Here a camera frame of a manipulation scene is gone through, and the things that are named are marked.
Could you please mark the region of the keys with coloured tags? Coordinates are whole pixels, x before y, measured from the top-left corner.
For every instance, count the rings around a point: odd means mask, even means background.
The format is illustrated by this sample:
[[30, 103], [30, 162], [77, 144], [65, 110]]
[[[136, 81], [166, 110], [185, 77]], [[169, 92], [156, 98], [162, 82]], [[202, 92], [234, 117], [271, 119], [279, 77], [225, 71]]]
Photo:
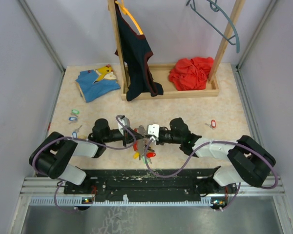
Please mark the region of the keys with coloured tags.
[[133, 146], [133, 150], [134, 150], [134, 155], [133, 155], [133, 158], [134, 159], [139, 159], [139, 160], [142, 160], [144, 162], [144, 164], [149, 163], [149, 164], [152, 164], [152, 158], [153, 157], [156, 157], [156, 153], [153, 149], [151, 149], [150, 147], [148, 147], [147, 149], [147, 153], [145, 156], [142, 155], [142, 153], [139, 153], [138, 152], [138, 148], [137, 146]]

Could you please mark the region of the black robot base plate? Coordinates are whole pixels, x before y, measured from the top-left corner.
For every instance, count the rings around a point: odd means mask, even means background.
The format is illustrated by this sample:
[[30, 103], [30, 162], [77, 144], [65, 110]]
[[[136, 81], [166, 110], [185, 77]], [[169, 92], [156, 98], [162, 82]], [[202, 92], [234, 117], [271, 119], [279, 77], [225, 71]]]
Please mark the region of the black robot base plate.
[[138, 170], [111, 170], [96, 169], [87, 170], [86, 180], [80, 186], [67, 182], [68, 191], [76, 194], [85, 194], [94, 190], [99, 191], [99, 186], [106, 184], [107, 190], [111, 189], [138, 189], [138, 190], [156, 190], [163, 188], [186, 189], [190, 193], [207, 195], [209, 193], [228, 192], [229, 184], [225, 187], [219, 186], [212, 176], [216, 169], [183, 169], [178, 175], [170, 178], [161, 178], [154, 176], [147, 169]]

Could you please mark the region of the metal key organizer red handle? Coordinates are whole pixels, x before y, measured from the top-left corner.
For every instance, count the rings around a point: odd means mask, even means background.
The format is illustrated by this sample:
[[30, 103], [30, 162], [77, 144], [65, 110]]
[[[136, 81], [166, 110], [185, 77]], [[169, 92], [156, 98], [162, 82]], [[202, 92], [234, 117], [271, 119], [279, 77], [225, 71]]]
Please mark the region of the metal key organizer red handle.
[[134, 158], [138, 158], [139, 160], [141, 160], [141, 158], [144, 155], [144, 150], [145, 150], [145, 143], [146, 143], [145, 135], [146, 135], [146, 130], [145, 130], [144, 126], [140, 125], [138, 128], [135, 129], [135, 131], [137, 133], [139, 133], [140, 135], [142, 135], [142, 137], [143, 137], [142, 139], [138, 139], [134, 143], [134, 145], [133, 145], [133, 149], [135, 151], [135, 154], [138, 154]]

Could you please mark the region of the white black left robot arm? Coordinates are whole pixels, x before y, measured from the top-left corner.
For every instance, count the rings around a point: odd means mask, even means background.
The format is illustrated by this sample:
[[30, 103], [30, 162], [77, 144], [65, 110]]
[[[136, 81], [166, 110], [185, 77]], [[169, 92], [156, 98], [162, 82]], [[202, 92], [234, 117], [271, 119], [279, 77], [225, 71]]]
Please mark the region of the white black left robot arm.
[[71, 158], [99, 158], [106, 149], [125, 150], [143, 138], [131, 129], [128, 118], [120, 115], [116, 120], [117, 129], [111, 129], [107, 119], [96, 120], [87, 139], [52, 132], [32, 153], [29, 164], [39, 174], [73, 183], [75, 189], [83, 194], [89, 192], [91, 180], [86, 178], [85, 171], [69, 164]]

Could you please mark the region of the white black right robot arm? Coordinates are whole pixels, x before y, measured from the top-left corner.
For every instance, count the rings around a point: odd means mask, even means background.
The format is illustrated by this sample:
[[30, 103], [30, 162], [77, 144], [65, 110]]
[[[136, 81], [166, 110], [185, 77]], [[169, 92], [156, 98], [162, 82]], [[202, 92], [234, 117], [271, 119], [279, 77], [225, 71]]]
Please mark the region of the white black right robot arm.
[[169, 126], [151, 124], [147, 127], [147, 135], [158, 145], [178, 144], [189, 158], [210, 157], [230, 163], [218, 168], [208, 181], [209, 189], [214, 193], [240, 182], [262, 188], [270, 173], [277, 177], [275, 158], [250, 136], [243, 135], [237, 141], [208, 139], [192, 133], [180, 117], [171, 120]]

